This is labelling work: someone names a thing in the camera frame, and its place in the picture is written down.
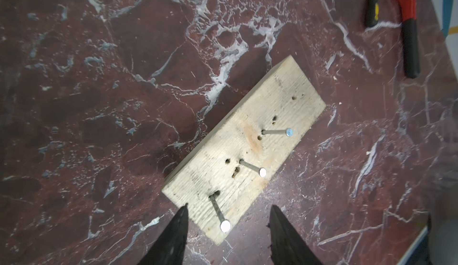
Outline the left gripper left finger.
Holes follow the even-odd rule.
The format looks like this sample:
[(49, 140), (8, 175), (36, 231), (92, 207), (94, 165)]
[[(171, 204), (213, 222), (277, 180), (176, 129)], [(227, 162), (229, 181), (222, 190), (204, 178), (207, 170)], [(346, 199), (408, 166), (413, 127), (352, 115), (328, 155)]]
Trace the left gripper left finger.
[(177, 211), (138, 265), (182, 265), (189, 225), (187, 206)]

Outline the wooden block with nails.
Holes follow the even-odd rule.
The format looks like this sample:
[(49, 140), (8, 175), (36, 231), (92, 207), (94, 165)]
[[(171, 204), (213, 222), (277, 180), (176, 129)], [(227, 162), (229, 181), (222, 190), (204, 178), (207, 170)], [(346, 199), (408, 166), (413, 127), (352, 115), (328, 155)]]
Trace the wooden block with nails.
[[(312, 127), (326, 105), (292, 56), (274, 66), (169, 174), (163, 193), (215, 244), (222, 233), (209, 196), (232, 230)], [(293, 136), (262, 135), (293, 129)], [(239, 164), (267, 170), (266, 177)]]

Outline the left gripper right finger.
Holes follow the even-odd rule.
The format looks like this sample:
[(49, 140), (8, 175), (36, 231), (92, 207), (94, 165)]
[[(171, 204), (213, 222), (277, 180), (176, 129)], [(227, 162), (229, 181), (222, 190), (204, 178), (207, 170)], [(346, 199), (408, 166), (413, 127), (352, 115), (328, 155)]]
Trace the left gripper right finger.
[(276, 205), (271, 207), (268, 227), (271, 259), (275, 265), (322, 265)]

